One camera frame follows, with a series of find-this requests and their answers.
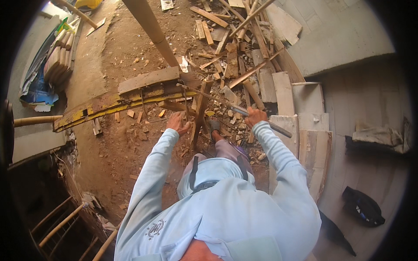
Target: man's left hand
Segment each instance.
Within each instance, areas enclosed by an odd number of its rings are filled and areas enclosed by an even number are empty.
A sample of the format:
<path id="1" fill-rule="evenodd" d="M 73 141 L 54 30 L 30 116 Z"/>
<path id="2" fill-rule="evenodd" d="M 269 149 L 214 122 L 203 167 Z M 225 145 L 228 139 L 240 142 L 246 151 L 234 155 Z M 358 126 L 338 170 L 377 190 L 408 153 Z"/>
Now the man's left hand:
<path id="1" fill-rule="evenodd" d="M 167 129 L 173 129 L 178 132 L 180 137 L 183 136 L 191 126 L 191 122 L 186 122 L 186 124 L 183 126 L 183 118 L 185 115 L 185 111 L 178 111 L 171 114 L 167 122 Z"/>

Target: printed logo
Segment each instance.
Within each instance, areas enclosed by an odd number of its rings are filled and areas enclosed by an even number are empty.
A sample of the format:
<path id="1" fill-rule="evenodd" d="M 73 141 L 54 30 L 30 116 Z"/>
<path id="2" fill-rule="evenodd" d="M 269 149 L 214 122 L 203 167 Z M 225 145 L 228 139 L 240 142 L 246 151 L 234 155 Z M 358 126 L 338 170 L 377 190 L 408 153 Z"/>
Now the printed logo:
<path id="1" fill-rule="evenodd" d="M 147 228 L 148 233 L 145 235 L 148 236 L 148 240 L 153 239 L 154 236 L 159 236 L 161 229 L 164 227 L 164 220 L 160 219 L 157 223 L 153 223 L 153 226 L 151 228 Z"/>

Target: light blue sweatshirt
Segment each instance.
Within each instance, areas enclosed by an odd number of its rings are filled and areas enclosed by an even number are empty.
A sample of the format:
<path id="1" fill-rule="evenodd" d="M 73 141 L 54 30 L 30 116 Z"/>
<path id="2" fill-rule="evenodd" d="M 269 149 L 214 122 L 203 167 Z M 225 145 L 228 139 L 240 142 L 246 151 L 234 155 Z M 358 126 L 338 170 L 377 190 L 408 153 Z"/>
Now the light blue sweatshirt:
<path id="1" fill-rule="evenodd" d="M 189 175 L 179 184 L 181 200 L 161 211 L 161 194 L 179 135 L 167 129 L 147 157 L 133 188 L 128 211 L 120 226 L 116 261 L 158 256 L 180 260 L 191 240 L 204 241 L 223 260 L 234 257 L 231 243 L 270 237 L 284 261 L 302 261 L 316 244 L 321 227 L 318 208 L 306 186 L 306 171 L 267 122 L 252 131 L 277 172 L 273 195 L 256 190 L 254 177 L 242 179 L 237 164 L 225 158 L 203 160 L 195 187 L 218 181 L 190 195 Z"/>

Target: sandal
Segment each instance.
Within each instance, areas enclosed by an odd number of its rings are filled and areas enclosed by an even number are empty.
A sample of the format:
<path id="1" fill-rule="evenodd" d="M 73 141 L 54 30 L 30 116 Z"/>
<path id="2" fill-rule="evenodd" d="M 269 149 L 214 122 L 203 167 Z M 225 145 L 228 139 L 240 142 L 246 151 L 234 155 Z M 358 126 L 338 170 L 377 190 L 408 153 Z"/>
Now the sandal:
<path id="1" fill-rule="evenodd" d="M 217 131 L 220 132 L 221 124 L 219 123 L 219 120 L 212 120 L 210 118 L 208 120 L 208 123 L 209 123 L 209 136 L 210 136 L 210 140 L 213 143 L 215 143 L 215 140 L 212 138 L 212 131 L 217 130 Z"/>

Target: purple pants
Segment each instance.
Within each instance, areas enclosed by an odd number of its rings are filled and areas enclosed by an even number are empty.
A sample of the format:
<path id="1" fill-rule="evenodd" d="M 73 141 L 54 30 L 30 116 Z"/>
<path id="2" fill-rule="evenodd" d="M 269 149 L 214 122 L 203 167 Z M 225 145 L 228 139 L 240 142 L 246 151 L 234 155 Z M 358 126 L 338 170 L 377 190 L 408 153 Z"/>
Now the purple pants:
<path id="1" fill-rule="evenodd" d="M 249 173 L 252 174 L 251 164 L 248 162 L 247 157 L 245 157 L 241 152 L 239 152 L 235 148 L 235 146 L 231 145 L 229 141 L 227 141 L 226 139 L 219 140 L 217 143 L 215 143 L 215 150 L 217 158 L 229 159 L 237 164 L 237 157 L 239 155 L 242 155 L 242 161 L 244 163 L 245 168 Z M 201 153 L 197 153 L 195 156 L 199 158 L 198 162 L 207 159 L 207 157 Z M 187 164 L 186 168 L 184 169 L 183 176 L 190 172 L 193 168 L 193 159 L 194 157 L 191 159 L 191 161 Z"/>

